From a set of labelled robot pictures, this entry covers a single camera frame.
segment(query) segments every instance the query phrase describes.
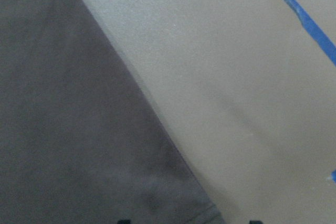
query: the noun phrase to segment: dark gray cloth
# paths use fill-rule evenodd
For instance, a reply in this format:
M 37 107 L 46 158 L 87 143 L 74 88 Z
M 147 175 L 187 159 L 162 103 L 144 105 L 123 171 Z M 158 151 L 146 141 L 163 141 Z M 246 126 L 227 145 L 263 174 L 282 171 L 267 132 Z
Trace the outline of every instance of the dark gray cloth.
M 0 223 L 223 223 L 81 0 L 0 6 Z

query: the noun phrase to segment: black object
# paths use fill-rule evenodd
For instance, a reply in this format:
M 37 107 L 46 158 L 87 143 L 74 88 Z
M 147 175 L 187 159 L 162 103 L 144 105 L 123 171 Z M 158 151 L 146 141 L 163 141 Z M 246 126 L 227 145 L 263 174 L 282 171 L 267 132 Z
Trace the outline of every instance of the black object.
M 117 224 L 131 224 L 131 220 L 119 220 Z

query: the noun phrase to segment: blue painter's tape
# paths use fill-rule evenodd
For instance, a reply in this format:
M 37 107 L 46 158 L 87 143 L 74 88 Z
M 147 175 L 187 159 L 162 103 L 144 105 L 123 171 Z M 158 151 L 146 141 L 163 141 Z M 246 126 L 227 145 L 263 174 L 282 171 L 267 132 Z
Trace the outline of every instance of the blue painter's tape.
M 320 48 L 325 52 L 329 59 L 336 65 L 336 47 L 322 31 L 322 29 L 315 23 L 315 21 L 308 15 L 308 13 L 300 6 L 296 0 L 284 0 L 290 8 L 298 15 L 302 26 L 307 33 L 316 40 Z
M 336 170 L 332 172 L 331 178 L 335 181 L 336 183 Z

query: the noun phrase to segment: gray fabric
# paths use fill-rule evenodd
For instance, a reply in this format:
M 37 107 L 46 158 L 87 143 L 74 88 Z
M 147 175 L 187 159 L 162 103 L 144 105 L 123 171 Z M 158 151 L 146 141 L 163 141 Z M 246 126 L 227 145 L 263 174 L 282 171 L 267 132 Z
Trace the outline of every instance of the gray fabric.
M 81 0 L 0 5 L 0 223 L 223 223 Z

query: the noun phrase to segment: blue tape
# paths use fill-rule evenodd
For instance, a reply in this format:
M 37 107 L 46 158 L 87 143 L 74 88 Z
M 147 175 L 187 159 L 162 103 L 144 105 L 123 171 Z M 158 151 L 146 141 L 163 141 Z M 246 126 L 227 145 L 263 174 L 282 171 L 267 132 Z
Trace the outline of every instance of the blue tape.
M 336 183 L 336 170 L 331 173 L 331 178 Z
M 284 0 L 290 8 L 298 15 L 302 26 L 307 33 L 316 40 L 320 48 L 325 52 L 329 59 L 336 65 L 336 47 L 322 31 L 322 29 L 315 23 L 315 21 L 308 15 L 308 13 L 300 6 L 296 0 Z

